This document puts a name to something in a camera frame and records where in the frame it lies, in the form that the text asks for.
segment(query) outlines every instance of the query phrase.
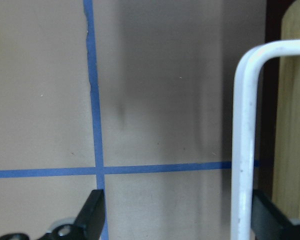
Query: light wood panel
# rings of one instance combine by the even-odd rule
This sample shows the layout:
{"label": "light wood panel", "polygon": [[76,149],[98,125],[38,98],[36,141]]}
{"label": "light wood panel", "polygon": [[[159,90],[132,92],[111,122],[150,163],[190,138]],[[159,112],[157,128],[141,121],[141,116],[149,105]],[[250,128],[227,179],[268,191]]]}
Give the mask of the light wood panel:
{"label": "light wood panel", "polygon": [[[281,39],[300,38],[300,0],[282,19]],[[273,201],[289,217],[300,218],[300,56],[282,57],[273,175]]]}

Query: wooden board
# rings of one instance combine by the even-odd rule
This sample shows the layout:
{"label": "wooden board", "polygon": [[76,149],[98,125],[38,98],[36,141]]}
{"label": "wooden board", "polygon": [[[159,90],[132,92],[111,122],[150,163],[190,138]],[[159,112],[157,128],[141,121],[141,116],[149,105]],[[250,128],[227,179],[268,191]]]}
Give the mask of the wooden board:
{"label": "wooden board", "polygon": [[[300,39],[300,0],[282,19],[281,39]],[[300,218],[300,56],[280,59],[272,198]]]}

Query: white handle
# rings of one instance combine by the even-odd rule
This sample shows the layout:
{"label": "white handle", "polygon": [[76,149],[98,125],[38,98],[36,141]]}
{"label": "white handle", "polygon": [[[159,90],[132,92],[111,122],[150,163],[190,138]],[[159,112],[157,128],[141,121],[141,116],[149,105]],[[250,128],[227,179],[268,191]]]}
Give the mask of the white handle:
{"label": "white handle", "polygon": [[249,50],[236,68],[233,94],[231,240],[250,239],[260,70],[269,59],[294,55],[300,55],[300,39],[274,41]]}

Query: white curved pipe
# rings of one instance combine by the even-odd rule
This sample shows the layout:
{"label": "white curved pipe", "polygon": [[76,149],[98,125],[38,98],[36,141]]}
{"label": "white curved pipe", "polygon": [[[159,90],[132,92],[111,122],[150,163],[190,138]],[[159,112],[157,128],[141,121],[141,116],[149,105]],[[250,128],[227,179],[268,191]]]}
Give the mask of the white curved pipe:
{"label": "white curved pipe", "polygon": [[274,41],[249,50],[236,68],[233,93],[231,240],[250,239],[260,70],[269,59],[294,55],[300,55],[300,39]]}

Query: vertical blue tape strip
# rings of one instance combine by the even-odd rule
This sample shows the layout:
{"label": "vertical blue tape strip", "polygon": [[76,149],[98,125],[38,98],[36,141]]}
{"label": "vertical blue tape strip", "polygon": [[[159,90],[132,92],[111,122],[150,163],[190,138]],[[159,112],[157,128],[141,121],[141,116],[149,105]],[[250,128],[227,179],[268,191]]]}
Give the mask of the vertical blue tape strip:
{"label": "vertical blue tape strip", "polygon": [[[84,12],[87,20],[87,61],[88,74],[90,82],[90,97],[92,110],[92,126],[94,139],[94,157],[96,169],[97,188],[103,189],[105,192],[105,174],[104,174],[104,160],[102,148],[102,132],[101,132],[101,112],[100,112],[100,97],[98,88],[98,71],[97,71],[97,51],[96,51],[96,37],[95,37],[95,23],[93,0],[83,0]],[[108,221],[107,213],[105,214],[105,222],[101,234],[102,240],[108,240]]]}

